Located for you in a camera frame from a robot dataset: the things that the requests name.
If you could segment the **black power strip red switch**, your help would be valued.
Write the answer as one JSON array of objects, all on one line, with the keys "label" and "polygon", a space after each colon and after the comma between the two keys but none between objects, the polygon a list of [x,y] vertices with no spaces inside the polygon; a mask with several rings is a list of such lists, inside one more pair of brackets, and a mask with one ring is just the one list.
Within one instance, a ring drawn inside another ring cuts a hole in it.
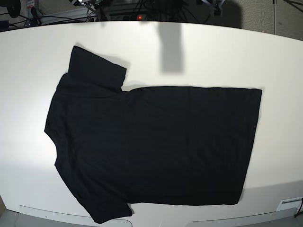
[{"label": "black power strip red switch", "polygon": [[111,15],[105,15],[101,19],[94,19],[91,20],[93,22],[99,22],[99,21],[145,21],[146,14],[126,14],[126,15],[118,15],[118,14],[111,14]]}]

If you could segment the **black T-shirt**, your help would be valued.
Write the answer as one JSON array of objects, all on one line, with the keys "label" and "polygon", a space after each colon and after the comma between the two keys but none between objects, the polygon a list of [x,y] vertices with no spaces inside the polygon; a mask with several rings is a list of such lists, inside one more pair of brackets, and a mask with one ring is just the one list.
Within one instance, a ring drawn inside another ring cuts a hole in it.
[{"label": "black T-shirt", "polygon": [[96,223],[130,204],[235,205],[262,91],[229,87],[121,89],[126,69],[73,47],[45,133],[55,167]]}]

